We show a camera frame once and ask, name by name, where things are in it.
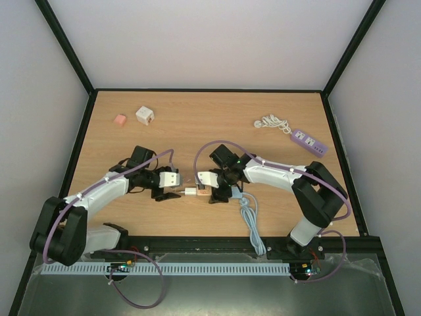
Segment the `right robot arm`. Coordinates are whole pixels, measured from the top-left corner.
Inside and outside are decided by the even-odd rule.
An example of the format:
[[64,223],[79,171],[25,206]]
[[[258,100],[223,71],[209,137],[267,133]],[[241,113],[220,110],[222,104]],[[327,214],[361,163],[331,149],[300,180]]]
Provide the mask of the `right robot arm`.
[[286,249],[296,258],[310,250],[312,239],[328,227],[348,199],[339,182],[317,161],[294,166],[267,161],[251,153],[240,157],[224,144],[219,145],[210,158],[217,166],[210,170],[216,175],[211,203],[228,202],[231,187],[239,182],[266,184],[295,196],[303,217],[287,235]]

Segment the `pink charger plug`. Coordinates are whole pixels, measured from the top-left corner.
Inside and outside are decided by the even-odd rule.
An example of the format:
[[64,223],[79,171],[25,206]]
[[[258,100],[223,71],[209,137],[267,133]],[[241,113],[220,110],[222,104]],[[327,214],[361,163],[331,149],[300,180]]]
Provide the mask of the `pink charger plug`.
[[126,115],[116,115],[116,117],[114,118],[113,122],[119,126],[124,126],[125,123],[127,121],[127,116]]

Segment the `blue-grey power strip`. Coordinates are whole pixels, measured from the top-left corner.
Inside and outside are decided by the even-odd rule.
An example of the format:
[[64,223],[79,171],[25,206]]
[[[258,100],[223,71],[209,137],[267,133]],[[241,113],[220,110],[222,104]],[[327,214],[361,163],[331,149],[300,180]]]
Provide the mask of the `blue-grey power strip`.
[[231,191],[231,199],[241,199],[243,197],[243,192],[237,186],[232,186]]

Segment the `white tiger cube socket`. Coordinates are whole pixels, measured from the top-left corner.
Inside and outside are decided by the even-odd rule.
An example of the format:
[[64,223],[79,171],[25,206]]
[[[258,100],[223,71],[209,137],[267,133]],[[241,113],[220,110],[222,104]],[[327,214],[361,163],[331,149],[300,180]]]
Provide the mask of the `white tiger cube socket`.
[[142,106],[136,111],[136,118],[140,123],[148,126],[154,121],[155,114],[150,108]]

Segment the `white small charger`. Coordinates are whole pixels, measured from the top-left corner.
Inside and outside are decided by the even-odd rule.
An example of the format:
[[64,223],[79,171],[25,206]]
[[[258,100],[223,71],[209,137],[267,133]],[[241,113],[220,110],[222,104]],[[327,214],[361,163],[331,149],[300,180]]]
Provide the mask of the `white small charger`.
[[196,196],[197,195],[197,189],[196,188],[185,188],[184,194],[186,196]]

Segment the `beige wooden-look adapter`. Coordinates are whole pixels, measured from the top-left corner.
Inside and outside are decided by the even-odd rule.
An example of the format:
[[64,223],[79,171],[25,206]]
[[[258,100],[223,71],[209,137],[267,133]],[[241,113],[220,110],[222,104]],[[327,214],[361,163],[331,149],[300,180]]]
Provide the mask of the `beige wooden-look adapter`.
[[204,186],[203,188],[197,187],[197,196],[211,196],[212,188],[210,186]]

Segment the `purple power strip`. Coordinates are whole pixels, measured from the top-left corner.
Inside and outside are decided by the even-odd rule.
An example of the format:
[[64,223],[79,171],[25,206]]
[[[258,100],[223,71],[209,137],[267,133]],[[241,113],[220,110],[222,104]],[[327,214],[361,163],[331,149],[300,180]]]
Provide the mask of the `purple power strip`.
[[316,157],[322,158],[328,152],[328,147],[325,144],[300,129],[293,130],[290,139]]

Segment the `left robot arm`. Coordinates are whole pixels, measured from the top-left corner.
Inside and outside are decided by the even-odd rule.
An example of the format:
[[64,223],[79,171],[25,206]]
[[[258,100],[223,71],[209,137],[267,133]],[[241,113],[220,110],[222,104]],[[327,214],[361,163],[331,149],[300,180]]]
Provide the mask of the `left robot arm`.
[[160,155],[135,146],[132,155],[119,161],[96,183],[64,198],[45,201],[30,239],[30,249],[42,255],[46,264],[71,266],[86,253],[113,250],[127,232],[110,223],[90,228],[88,222],[112,201],[135,188],[149,190],[155,201],[176,199],[171,188],[182,182],[172,162],[150,169]]

